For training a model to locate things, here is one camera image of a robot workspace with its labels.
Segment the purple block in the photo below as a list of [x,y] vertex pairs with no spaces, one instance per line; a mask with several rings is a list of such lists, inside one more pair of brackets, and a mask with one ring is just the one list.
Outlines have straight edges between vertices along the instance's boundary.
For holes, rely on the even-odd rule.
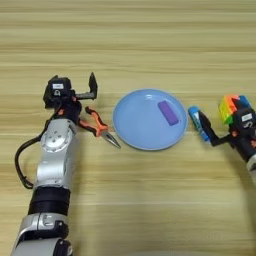
[[162,101],[157,104],[159,109],[161,110],[162,114],[164,115],[165,119],[169,123],[169,125],[175,125],[179,122],[179,119],[174,114],[173,110],[170,108],[167,101]]

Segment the wood grain surface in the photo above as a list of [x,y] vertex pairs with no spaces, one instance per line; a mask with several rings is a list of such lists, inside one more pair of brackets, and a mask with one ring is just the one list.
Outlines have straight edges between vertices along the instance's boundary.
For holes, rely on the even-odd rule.
[[[27,214],[13,163],[50,112],[42,96],[59,74],[111,125],[131,90],[158,88],[199,105],[218,134],[224,94],[256,100],[255,0],[0,1],[0,255],[9,255]],[[228,145],[211,148],[189,125],[161,152],[122,150],[80,132],[70,207],[76,256],[256,255],[256,195],[245,164]],[[35,177],[39,146],[22,156]]]

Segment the table surface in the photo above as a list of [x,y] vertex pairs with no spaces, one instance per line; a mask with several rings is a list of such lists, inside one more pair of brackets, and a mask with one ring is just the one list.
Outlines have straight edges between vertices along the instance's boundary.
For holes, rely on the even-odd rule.
[[[218,134],[229,93],[256,93],[255,0],[9,0],[0,3],[0,255],[9,255],[31,191],[14,168],[18,146],[50,116],[42,95],[54,75],[79,92],[94,71],[90,102],[111,126],[131,90],[170,92],[197,104]],[[119,151],[80,131],[69,238],[75,255],[256,255],[255,192],[236,151],[204,144],[192,124],[175,147]],[[39,145],[21,158],[35,177]]]

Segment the yellow toy part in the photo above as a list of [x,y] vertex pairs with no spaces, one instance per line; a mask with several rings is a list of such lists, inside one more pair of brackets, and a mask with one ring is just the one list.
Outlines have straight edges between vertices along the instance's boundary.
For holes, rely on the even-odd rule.
[[239,95],[227,95],[224,96],[220,105],[219,111],[222,122],[224,124],[232,124],[233,123],[233,113],[237,110],[235,104],[232,99],[240,99]]

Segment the wire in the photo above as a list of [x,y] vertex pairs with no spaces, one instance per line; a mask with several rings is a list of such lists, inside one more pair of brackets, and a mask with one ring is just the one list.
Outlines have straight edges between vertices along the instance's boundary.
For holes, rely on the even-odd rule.
[[45,133],[45,131],[47,130],[48,126],[49,126],[49,123],[50,121],[56,117],[56,115],[58,114],[58,112],[60,111],[62,107],[62,102],[60,102],[58,108],[56,109],[56,111],[52,114],[52,116],[50,117],[49,120],[47,120],[45,122],[45,126],[44,126],[44,129],[43,131],[37,135],[35,138],[33,139],[30,139],[28,141],[26,141],[25,143],[23,143],[19,148],[18,150],[16,151],[16,154],[15,154],[15,157],[14,157],[14,163],[15,163],[15,168],[16,168],[16,171],[17,171],[17,174],[20,178],[20,181],[21,183],[23,184],[23,186],[26,188],[26,189],[33,189],[33,183],[31,183],[28,179],[27,179],[27,176],[25,176],[20,168],[20,163],[19,163],[19,157],[20,157],[20,154],[26,149],[28,148],[29,146],[39,142],[43,136],[43,134]]

